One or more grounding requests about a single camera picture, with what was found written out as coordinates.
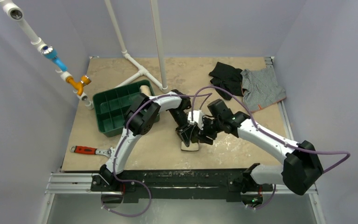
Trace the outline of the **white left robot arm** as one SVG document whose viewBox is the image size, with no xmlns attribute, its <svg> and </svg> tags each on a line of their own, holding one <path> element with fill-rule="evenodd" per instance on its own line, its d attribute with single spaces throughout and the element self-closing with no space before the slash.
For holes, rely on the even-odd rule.
<svg viewBox="0 0 358 224">
<path fill-rule="evenodd" d="M 140 137 L 151 130 L 161 112 L 169 111 L 177 123 L 175 132 L 181 140 L 181 148 L 198 150 L 198 144 L 193 136 L 196 132 L 195 127 L 189 124 L 185 113 L 191 106 L 191 96 L 176 89 L 159 96 L 147 96 L 144 93 L 136 96 L 124 114 L 124 128 L 114 154 L 99 170 L 102 185 L 109 191 L 119 188 L 120 178 L 117 175 L 124 171 L 134 146 Z"/>
</svg>

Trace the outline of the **olive green underwear cream waistband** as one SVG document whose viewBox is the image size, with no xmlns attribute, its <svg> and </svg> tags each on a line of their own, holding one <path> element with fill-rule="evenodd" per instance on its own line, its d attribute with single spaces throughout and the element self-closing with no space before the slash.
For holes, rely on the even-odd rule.
<svg viewBox="0 0 358 224">
<path fill-rule="evenodd" d="M 182 151 L 195 152 L 199 151 L 199 139 L 197 137 L 180 137 L 181 138 L 181 146 L 180 149 Z"/>
</svg>

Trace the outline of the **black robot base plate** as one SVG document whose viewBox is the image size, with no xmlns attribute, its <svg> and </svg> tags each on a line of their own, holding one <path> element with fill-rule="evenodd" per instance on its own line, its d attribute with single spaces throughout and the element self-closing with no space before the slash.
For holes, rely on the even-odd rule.
<svg viewBox="0 0 358 224">
<path fill-rule="evenodd" d="M 273 185 L 251 180 L 248 168 L 125 170 L 118 182 L 106 185 L 99 173 L 92 176 L 90 190 L 102 194 L 118 193 L 124 203 L 139 199 L 209 199 L 261 204 L 262 194 Z"/>
</svg>

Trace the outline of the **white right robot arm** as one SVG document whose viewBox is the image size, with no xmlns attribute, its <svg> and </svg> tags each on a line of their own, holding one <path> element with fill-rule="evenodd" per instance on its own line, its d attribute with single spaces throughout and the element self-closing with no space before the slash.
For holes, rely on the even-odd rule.
<svg viewBox="0 0 358 224">
<path fill-rule="evenodd" d="M 210 116 L 201 110 L 191 110 L 188 114 L 188 122 L 199 129 L 199 142 L 211 145 L 217 134 L 224 132 L 251 142 L 280 162 L 279 166 L 255 163 L 247 168 L 242 175 L 244 191 L 264 184 L 279 184 L 302 196 L 323 174 L 324 169 L 310 142 L 298 143 L 282 137 L 244 112 L 233 113 L 220 99 L 207 107 Z"/>
</svg>

